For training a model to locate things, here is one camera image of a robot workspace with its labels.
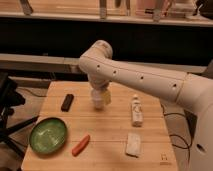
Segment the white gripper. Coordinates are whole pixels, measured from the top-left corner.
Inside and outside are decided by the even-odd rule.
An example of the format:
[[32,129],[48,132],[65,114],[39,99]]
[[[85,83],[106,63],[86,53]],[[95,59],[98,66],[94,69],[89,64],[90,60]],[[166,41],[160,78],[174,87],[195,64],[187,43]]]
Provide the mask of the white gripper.
[[111,103],[111,93],[108,90],[109,81],[98,76],[89,75],[89,83],[92,87],[91,96],[93,100],[103,100],[105,105]]

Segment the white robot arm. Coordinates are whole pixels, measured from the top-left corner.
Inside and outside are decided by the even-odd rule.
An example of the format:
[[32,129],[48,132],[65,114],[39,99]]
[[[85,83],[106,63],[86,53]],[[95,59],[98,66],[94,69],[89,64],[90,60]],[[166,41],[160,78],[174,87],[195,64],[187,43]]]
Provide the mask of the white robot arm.
[[111,45],[96,41],[79,59],[96,92],[98,107],[110,81],[175,102],[197,116],[188,171],[213,171],[213,79],[186,72],[128,64],[112,60]]

